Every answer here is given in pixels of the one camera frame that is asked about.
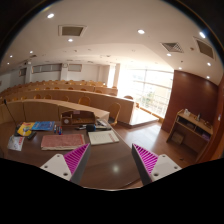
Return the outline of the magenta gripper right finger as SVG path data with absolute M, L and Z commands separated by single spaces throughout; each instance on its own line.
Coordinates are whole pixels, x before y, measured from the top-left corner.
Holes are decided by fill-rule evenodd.
M 156 155 L 137 144 L 132 145 L 132 155 L 143 185 L 181 170 L 181 167 L 166 154 Z

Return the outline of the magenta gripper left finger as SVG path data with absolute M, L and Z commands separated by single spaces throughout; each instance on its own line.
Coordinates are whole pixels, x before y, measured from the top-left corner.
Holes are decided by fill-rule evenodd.
M 54 155 L 41 166 L 41 169 L 72 183 L 79 184 L 89 156 L 90 144 L 84 144 L 65 155 Z

